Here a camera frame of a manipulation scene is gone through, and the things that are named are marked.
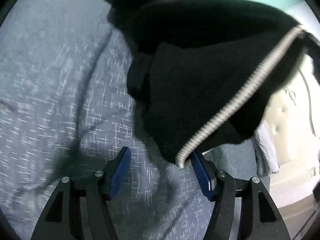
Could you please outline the black sweater white trim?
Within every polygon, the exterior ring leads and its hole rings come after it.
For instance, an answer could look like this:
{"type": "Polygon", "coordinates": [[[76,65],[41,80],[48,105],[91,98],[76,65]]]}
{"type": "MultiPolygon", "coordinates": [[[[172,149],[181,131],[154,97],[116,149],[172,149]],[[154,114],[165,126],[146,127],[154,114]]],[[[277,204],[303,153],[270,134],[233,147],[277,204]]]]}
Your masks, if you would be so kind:
{"type": "Polygon", "coordinates": [[[249,139],[270,97],[319,41],[287,13],[248,0],[105,0],[132,53],[127,91],[162,157],[249,139]]]}

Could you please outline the cream tufted headboard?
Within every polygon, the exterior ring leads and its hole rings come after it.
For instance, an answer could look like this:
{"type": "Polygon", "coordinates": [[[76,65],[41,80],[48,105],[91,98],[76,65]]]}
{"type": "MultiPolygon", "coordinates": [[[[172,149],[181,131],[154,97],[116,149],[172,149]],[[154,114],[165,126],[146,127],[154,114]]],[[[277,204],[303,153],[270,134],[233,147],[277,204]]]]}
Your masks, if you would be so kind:
{"type": "Polygon", "coordinates": [[[308,55],[295,76],[272,95],[264,114],[279,164],[270,194],[277,207],[298,202],[319,181],[319,84],[308,55]]]}

